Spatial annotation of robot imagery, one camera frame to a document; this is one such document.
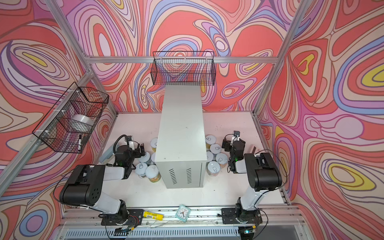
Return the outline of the pink flower label can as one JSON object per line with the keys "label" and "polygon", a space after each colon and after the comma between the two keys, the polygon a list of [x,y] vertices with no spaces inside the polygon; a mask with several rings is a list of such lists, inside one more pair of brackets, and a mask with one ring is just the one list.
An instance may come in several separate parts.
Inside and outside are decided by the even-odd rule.
{"label": "pink flower label can", "polygon": [[220,164],[216,161],[210,161],[207,164],[207,173],[209,176],[216,177],[219,175],[221,170]]}

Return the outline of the orange label can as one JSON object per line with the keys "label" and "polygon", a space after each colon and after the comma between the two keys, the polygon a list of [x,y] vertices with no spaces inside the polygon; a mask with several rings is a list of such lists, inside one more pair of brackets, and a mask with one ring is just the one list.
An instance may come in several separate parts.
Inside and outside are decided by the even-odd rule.
{"label": "orange label can", "polygon": [[156,183],[161,179],[161,174],[156,165],[150,165],[146,168],[145,174],[152,183]]}

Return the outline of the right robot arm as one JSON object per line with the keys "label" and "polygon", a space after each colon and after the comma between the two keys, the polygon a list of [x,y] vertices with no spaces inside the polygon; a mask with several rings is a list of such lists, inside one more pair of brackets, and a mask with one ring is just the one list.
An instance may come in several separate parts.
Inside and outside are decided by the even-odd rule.
{"label": "right robot arm", "polygon": [[249,183],[234,208],[221,209],[220,216],[225,225],[262,223],[262,214],[258,208],[261,200],[267,193],[283,185],[283,178],[271,154],[264,151],[245,154],[245,144],[239,137],[231,141],[223,139],[222,143],[224,150],[230,153],[228,171],[246,174]]}

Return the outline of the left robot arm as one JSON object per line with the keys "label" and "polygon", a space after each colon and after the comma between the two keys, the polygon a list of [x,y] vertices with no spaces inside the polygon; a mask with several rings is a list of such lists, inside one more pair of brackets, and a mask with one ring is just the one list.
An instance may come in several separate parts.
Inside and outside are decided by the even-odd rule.
{"label": "left robot arm", "polygon": [[126,180],[132,173],[135,159],[145,155],[144,144],[135,149],[128,145],[114,149],[113,165],[78,165],[59,194],[59,202],[68,206],[87,207],[100,212],[103,225],[124,225],[129,211],[123,200],[103,192],[107,181]]}

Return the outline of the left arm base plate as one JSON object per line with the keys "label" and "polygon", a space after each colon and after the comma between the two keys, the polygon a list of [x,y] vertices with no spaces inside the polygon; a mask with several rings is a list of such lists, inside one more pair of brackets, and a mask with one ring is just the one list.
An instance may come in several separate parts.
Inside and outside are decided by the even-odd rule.
{"label": "left arm base plate", "polygon": [[142,224],[143,214],[143,209],[128,209],[114,215],[99,214],[99,218],[102,219],[102,226],[135,227]]}

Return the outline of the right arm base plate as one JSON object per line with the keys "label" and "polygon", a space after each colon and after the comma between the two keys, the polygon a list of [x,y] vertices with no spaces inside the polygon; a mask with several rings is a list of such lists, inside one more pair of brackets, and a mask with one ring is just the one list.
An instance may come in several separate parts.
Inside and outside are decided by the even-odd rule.
{"label": "right arm base plate", "polygon": [[254,224],[258,226],[263,222],[259,210],[246,211],[236,208],[222,208],[218,217],[222,218],[223,224]]}

